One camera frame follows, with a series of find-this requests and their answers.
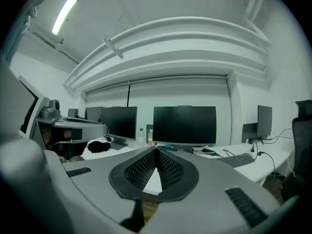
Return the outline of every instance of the ceiling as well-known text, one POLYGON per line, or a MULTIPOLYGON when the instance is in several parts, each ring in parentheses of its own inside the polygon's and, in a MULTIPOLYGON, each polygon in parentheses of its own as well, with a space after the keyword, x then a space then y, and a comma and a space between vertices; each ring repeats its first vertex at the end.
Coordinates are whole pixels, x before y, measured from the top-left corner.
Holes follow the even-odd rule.
MULTIPOLYGON (((37 8, 38 17, 35 21, 52 31, 66 1, 45 0, 37 8)), ((70 49, 80 62, 103 43, 103 38, 111 38, 131 27, 157 19, 198 16, 242 25, 248 1, 79 0, 68 14, 58 35, 64 38, 64 47, 70 49)))

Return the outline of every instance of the metal bracket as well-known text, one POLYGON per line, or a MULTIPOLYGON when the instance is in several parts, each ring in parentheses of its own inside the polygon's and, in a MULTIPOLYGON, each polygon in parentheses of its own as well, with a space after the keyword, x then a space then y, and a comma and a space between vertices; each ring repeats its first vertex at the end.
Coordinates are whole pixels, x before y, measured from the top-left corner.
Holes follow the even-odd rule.
POLYGON ((121 53, 118 48, 115 48, 113 44, 109 41, 110 39, 103 39, 103 42, 117 55, 120 59, 123 59, 123 53, 121 53))

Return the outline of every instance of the chair backrest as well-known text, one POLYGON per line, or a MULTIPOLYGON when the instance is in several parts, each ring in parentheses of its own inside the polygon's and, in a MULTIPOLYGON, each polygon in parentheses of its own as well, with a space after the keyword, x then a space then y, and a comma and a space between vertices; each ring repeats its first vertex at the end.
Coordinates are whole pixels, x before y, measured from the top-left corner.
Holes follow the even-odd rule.
POLYGON ((311 100, 298 101, 298 117, 292 120, 295 145, 294 173, 308 179, 312 171, 312 112, 311 100))

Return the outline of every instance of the pipe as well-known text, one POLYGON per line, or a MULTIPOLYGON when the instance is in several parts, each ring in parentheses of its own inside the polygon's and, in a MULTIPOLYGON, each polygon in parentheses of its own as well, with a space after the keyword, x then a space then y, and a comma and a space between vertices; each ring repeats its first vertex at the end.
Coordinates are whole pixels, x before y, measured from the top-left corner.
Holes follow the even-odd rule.
POLYGON ((247 18, 243 20, 244 23, 246 23, 249 27, 251 27, 261 38, 263 38, 267 43, 271 44, 270 40, 267 38, 267 36, 250 20, 247 18))
MULTIPOLYGON (((241 40, 238 38, 234 38, 234 37, 229 37, 229 36, 222 35, 222 34, 203 33, 203 32, 177 32, 177 33, 161 34, 161 35, 157 35, 157 36, 143 38, 143 39, 137 40, 135 42, 131 42, 129 44, 126 44, 126 45, 118 48, 118 50, 120 52, 124 53, 126 51, 129 51, 129 50, 136 48, 138 45, 151 44, 151 43, 154 43, 156 41, 160 42, 162 40, 166 40, 166 38, 170 38, 170 40, 181 39, 180 37, 184 37, 182 39, 190 39, 190 38, 203 39, 204 37, 206 37, 206 38, 220 38, 220 39, 225 39, 225 40, 230 41, 230 42, 237 42, 237 43, 239 43, 239 45, 248 46, 249 48, 252 48, 253 50, 255 50, 257 52, 261 52, 262 54, 265 54, 265 55, 268 54, 267 51, 263 50, 262 48, 254 45, 252 43, 249 43, 247 41, 244 41, 244 40, 241 40)), ((89 72, 95 66, 98 66, 100 63, 104 62, 104 60, 108 59, 110 56, 113 57, 115 55, 113 52, 110 52, 110 53, 106 54, 105 56, 103 56, 102 58, 96 60, 89 67, 87 67, 86 69, 81 71, 75 78, 73 78, 69 82, 68 86, 72 85, 76 80, 78 80, 80 77, 85 75, 87 72, 89 72)))
MULTIPOLYGON (((264 41, 264 44, 267 42, 261 38, 257 33, 253 32, 252 30, 246 29, 240 25, 236 25, 231 22, 226 22, 222 20, 217 20, 217 19, 211 19, 211 18, 202 18, 202 17, 176 17, 176 18, 165 18, 165 19, 159 19, 151 22, 147 22, 141 25, 138 25, 136 27, 130 28, 114 37, 111 38, 111 42, 117 43, 118 41, 121 41, 129 36, 133 36, 135 34, 139 34, 143 31, 146 30, 151 30, 153 28, 157 27, 164 27, 168 25, 178 25, 178 24, 190 24, 190 23, 205 23, 205 24, 220 24, 220 27, 230 27, 233 28, 234 30, 237 30, 239 33, 243 35, 249 35, 253 36, 256 38, 259 38, 261 41, 264 41)), ((82 67, 87 61, 89 61, 94 55, 98 54, 98 51, 101 50, 102 48, 105 49, 107 45, 103 43, 99 47, 97 47, 94 51, 92 51, 90 54, 87 55, 87 57, 80 62, 79 65, 70 73, 68 78, 64 82, 64 86, 67 85, 67 82, 70 80, 70 78, 75 74, 75 72, 82 67)))
POLYGON ((191 78, 227 79, 226 76, 207 76, 207 75, 202 75, 202 76, 200 76, 200 75, 188 75, 188 76, 168 76, 168 77, 147 78, 147 79, 128 81, 128 82, 123 82, 123 83, 119 83, 119 84, 115 84, 115 85, 111 85, 111 86, 98 88, 98 89, 86 92, 86 94, 90 95, 90 94, 93 94, 96 92, 100 92, 100 91, 104 91, 104 90, 108 90, 108 89, 112 89, 112 88, 122 87, 122 86, 126 86, 126 85, 139 84, 139 83, 149 82, 149 81, 170 80, 170 79, 191 79, 191 78))

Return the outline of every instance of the monitor stand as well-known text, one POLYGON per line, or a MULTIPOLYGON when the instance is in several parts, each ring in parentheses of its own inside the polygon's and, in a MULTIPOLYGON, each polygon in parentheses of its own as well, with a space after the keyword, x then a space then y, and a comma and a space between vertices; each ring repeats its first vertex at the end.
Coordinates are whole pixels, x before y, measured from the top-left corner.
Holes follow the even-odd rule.
POLYGON ((114 141, 111 142, 111 148, 118 151, 124 147, 128 146, 128 144, 126 144, 126 140, 123 138, 117 138, 114 137, 114 141))
POLYGON ((193 153, 193 149, 192 149, 192 146, 179 146, 179 145, 174 145, 174 149, 180 149, 180 150, 183 150, 187 153, 193 153))

